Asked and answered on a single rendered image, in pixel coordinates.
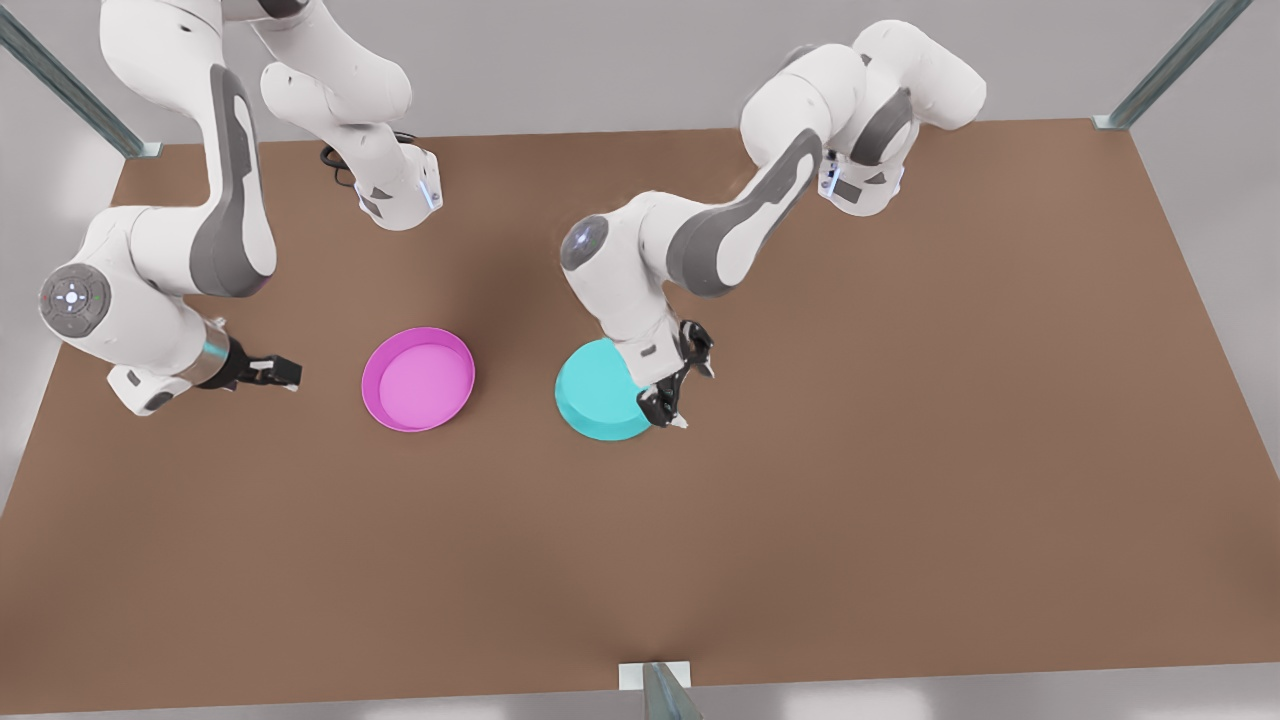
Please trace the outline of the blue plate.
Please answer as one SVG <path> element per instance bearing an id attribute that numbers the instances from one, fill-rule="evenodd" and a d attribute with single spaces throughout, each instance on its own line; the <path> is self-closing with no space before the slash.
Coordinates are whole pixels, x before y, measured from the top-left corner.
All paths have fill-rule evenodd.
<path id="1" fill-rule="evenodd" d="M 562 364 L 554 386 L 556 406 L 564 421 L 590 439 L 631 439 L 652 428 L 636 397 L 623 359 L 608 338 L 588 342 Z"/>

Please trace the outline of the silver frame post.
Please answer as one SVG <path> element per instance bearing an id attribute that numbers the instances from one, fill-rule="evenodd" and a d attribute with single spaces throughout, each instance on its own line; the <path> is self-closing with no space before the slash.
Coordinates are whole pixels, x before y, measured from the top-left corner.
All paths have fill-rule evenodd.
<path id="1" fill-rule="evenodd" d="M 1129 131 L 1253 1 L 1213 0 L 1115 109 L 1091 117 L 1093 128 Z"/>
<path id="2" fill-rule="evenodd" d="M 4 6 L 0 6 L 0 46 L 123 158 L 161 154 L 160 142 L 140 138 Z"/>
<path id="3" fill-rule="evenodd" d="M 618 665 L 618 689 L 643 693 L 645 720 L 705 720 L 691 685 L 689 661 Z"/>

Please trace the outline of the pink plate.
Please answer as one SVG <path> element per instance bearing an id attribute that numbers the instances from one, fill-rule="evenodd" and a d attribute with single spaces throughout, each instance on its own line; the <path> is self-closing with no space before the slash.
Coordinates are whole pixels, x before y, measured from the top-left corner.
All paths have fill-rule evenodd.
<path id="1" fill-rule="evenodd" d="M 371 352 L 361 397 L 381 425 L 416 433 L 440 427 L 462 411 L 475 380 L 474 356 L 457 334 L 417 327 L 384 340 Z"/>

